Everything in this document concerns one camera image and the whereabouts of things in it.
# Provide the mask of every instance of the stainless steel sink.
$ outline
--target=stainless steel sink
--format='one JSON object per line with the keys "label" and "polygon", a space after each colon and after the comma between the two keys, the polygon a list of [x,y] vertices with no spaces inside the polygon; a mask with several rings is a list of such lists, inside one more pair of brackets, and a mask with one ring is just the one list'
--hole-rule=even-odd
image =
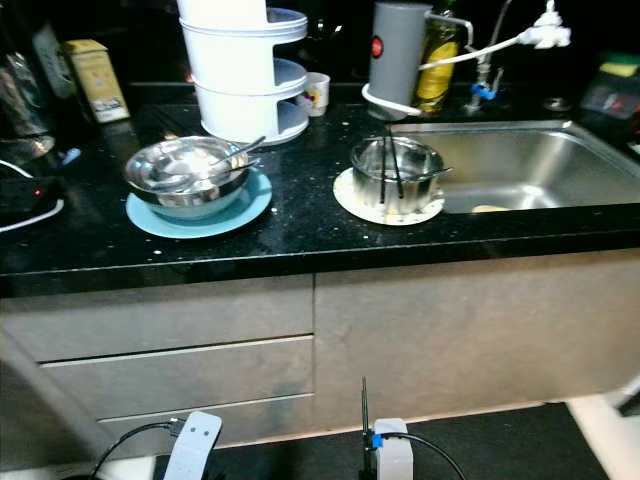
{"label": "stainless steel sink", "polygon": [[572,122],[406,124],[435,148],[445,211],[465,213],[640,202],[640,164]]}

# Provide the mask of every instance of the drawer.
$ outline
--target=drawer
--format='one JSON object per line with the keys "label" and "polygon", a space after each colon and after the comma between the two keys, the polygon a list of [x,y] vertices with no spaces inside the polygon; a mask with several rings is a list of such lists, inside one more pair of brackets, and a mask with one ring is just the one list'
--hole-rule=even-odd
{"label": "drawer", "polygon": [[42,365],[96,419],[311,393],[312,336]]}
{"label": "drawer", "polygon": [[[313,428],[313,395],[296,395],[257,402],[222,405],[199,409],[222,419],[222,430],[216,446],[251,443],[269,437],[308,433]],[[101,420],[115,439],[129,430],[152,422],[164,422],[170,418],[186,419],[193,410],[163,412],[125,418]],[[117,456],[161,455],[169,453],[175,438],[166,431],[152,430],[127,440]]]}
{"label": "drawer", "polygon": [[311,333],[296,275],[0,300],[3,328],[40,362]]}

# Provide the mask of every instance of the light blue plate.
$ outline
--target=light blue plate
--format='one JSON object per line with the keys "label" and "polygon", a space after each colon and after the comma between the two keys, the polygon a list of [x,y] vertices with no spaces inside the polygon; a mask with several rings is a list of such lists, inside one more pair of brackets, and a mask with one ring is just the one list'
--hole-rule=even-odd
{"label": "light blue plate", "polygon": [[199,220],[179,220],[160,216],[133,193],[127,197],[127,216],[133,224],[152,235],[165,238],[203,238],[230,232],[246,225],[260,215],[271,201],[271,182],[259,170],[252,168],[238,199],[211,217]]}

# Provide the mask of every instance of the white tiered rack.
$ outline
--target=white tiered rack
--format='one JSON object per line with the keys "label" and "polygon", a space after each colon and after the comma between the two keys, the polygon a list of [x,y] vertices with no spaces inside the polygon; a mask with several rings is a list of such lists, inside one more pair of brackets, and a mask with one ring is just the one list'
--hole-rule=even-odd
{"label": "white tiered rack", "polygon": [[304,38],[307,18],[265,0],[178,0],[178,7],[203,128],[240,143],[302,133],[309,119],[286,100],[304,91],[307,72],[275,58],[273,47]]}

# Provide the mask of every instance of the metal bowl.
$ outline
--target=metal bowl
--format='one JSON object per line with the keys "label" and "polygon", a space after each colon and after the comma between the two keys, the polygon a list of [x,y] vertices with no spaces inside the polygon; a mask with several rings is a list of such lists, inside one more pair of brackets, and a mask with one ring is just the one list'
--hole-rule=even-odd
{"label": "metal bowl", "polygon": [[[354,195],[359,203],[367,207],[380,209],[389,215],[403,215],[422,209],[433,199],[436,177],[430,174],[441,172],[443,162],[438,152],[427,145],[409,138],[392,138],[402,183],[402,198],[390,137],[367,138],[353,147]],[[383,188],[384,202],[381,202]]]}
{"label": "metal bowl", "polygon": [[215,137],[183,137],[137,152],[125,167],[131,191],[154,212],[202,219],[233,203],[246,183],[246,153],[222,160],[238,146]]}

